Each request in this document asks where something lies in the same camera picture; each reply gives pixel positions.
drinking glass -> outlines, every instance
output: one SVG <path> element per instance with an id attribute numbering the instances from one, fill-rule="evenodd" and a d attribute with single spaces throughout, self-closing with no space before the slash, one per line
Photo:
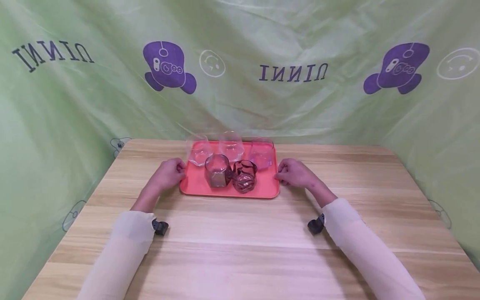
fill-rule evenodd
<path id="1" fill-rule="evenodd" d="M 266 137 L 258 137 L 252 141 L 248 159 L 257 165 L 258 170 L 268 168 L 273 163 L 273 142 Z"/>
<path id="2" fill-rule="evenodd" d="M 211 188 L 226 187 L 231 180 L 232 168 L 223 154 L 213 154 L 205 161 L 205 179 Z"/>
<path id="3" fill-rule="evenodd" d="M 201 167 L 209 156 L 213 154 L 208 138 L 203 134 L 194 134 L 187 140 L 187 157 L 194 165 Z"/>
<path id="4" fill-rule="evenodd" d="M 221 154 L 228 157 L 228 161 L 231 163 L 240 160 L 245 151 L 241 136 L 233 131 L 227 131 L 220 135 L 218 149 Z"/>
<path id="5" fill-rule="evenodd" d="M 249 160 L 239 160 L 233 164 L 232 185 L 242 194 L 250 192 L 257 184 L 257 166 Z"/>

wood grain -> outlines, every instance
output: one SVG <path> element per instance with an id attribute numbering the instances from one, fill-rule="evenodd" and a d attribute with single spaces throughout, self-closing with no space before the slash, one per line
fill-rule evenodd
<path id="1" fill-rule="evenodd" d="M 400 161 L 374 146 L 277 145 L 279 161 L 302 160 L 396 253 L 427 299 L 478 299 L 480 274 Z M 73 300 L 159 164 L 185 158 L 184 142 L 132 140 L 83 208 L 24 300 Z M 164 194 L 155 237 L 126 299 L 374 299 L 326 231 L 306 224 L 317 212 L 301 190 L 272 200 Z"/>

person's left hand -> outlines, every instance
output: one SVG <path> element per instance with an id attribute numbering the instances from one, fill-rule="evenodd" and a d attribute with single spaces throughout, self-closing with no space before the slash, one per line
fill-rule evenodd
<path id="1" fill-rule="evenodd" d="M 168 190 L 185 178 L 185 163 L 180 158 L 172 158 L 161 163 L 147 185 L 148 189 L 158 192 Z"/>
<path id="2" fill-rule="evenodd" d="M 160 194 L 164 190 L 173 188 L 185 178 L 185 167 L 185 163 L 180 158 L 162 162 L 140 192 L 131 210 L 152 213 Z"/>

sleeve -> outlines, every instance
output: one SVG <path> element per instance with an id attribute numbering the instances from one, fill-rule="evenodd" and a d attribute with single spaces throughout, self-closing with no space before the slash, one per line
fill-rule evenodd
<path id="1" fill-rule="evenodd" d="M 347 200 L 323 207 L 325 228 L 335 244 L 357 267 L 378 300 L 424 300 L 408 271 L 367 227 Z"/>
<path id="2" fill-rule="evenodd" d="M 123 300 L 153 241 L 154 214 L 122 213 L 88 274 L 77 300 Z"/>

purple mascot logo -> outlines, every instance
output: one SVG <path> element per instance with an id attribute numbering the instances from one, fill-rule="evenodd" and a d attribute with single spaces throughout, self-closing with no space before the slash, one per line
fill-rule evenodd
<path id="1" fill-rule="evenodd" d="M 429 53 L 430 48 L 421 43 L 391 48 L 384 56 L 380 73 L 368 76 L 363 83 L 363 90 L 369 95 L 390 87 L 396 87 L 403 95 L 413 91 L 421 81 L 421 75 L 415 72 Z"/>
<path id="2" fill-rule="evenodd" d="M 179 87 L 187 94 L 197 88 L 195 77 L 186 73 L 182 49 L 170 42 L 152 42 L 144 47 L 144 58 L 151 72 L 145 73 L 145 80 L 156 91 L 164 87 Z"/>

